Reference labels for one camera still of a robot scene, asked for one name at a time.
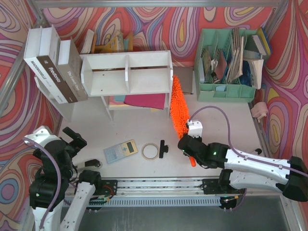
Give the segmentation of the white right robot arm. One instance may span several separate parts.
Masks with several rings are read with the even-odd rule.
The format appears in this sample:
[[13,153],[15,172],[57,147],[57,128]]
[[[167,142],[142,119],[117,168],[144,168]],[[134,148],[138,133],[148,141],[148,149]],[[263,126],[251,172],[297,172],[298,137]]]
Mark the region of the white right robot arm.
[[180,139],[178,148],[204,168],[220,168],[218,187],[223,192],[255,188],[298,202],[308,200],[308,169],[299,157],[272,159],[217,142],[204,144],[189,135]]

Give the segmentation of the orange chenille duster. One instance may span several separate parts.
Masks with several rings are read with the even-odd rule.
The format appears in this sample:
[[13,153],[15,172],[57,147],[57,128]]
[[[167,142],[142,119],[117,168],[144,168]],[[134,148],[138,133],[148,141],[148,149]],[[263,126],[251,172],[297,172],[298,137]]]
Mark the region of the orange chenille duster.
[[190,115],[183,91],[181,89],[180,80],[176,75],[173,76],[170,116],[178,139],[180,140],[185,134],[188,134],[186,124],[190,118]]

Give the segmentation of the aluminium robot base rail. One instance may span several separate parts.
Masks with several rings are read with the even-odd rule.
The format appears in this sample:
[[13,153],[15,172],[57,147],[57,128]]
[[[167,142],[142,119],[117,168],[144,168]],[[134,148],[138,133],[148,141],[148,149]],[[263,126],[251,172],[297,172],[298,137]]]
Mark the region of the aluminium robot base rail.
[[104,178],[105,187],[86,208],[103,207],[220,206],[236,207],[243,196],[279,196],[272,188],[223,192],[216,177]]

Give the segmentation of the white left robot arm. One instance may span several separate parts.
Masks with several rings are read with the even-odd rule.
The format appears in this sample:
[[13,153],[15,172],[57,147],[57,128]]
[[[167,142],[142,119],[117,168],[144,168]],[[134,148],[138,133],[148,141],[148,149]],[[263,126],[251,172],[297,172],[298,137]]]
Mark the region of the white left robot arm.
[[75,196],[64,218],[61,218],[67,191],[73,176],[72,158],[87,142],[69,127],[64,133],[72,138],[66,142],[47,126],[40,126],[24,136],[25,143],[35,146],[33,156],[42,161],[29,187],[30,206],[37,231],[77,231],[91,197],[102,185],[97,171],[84,170],[79,175]]

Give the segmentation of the blue beige scientific calculator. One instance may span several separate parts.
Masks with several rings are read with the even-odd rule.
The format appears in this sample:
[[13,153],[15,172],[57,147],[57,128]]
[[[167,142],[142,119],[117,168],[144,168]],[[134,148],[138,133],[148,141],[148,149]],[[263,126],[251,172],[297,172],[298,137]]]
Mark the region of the blue beige scientific calculator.
[[112,164],[138,152],[134,140],[119,143],[103,150],[107,164]]

